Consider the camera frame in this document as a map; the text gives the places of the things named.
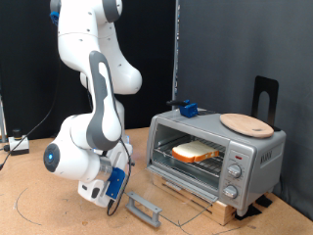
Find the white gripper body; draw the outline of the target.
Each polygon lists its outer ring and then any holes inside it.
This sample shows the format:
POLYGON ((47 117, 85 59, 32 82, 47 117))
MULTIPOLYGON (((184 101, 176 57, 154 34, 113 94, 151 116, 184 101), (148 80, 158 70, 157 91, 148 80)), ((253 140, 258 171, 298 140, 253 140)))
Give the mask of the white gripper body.
POLYGON ((99 167, 90 182, 78 183, 78 193, 85 200, 106 208, 119 199, 126 185, 125 168, 129 166, 133 148, 129 143, 119 142, 108 157, 97 155, 99 167))

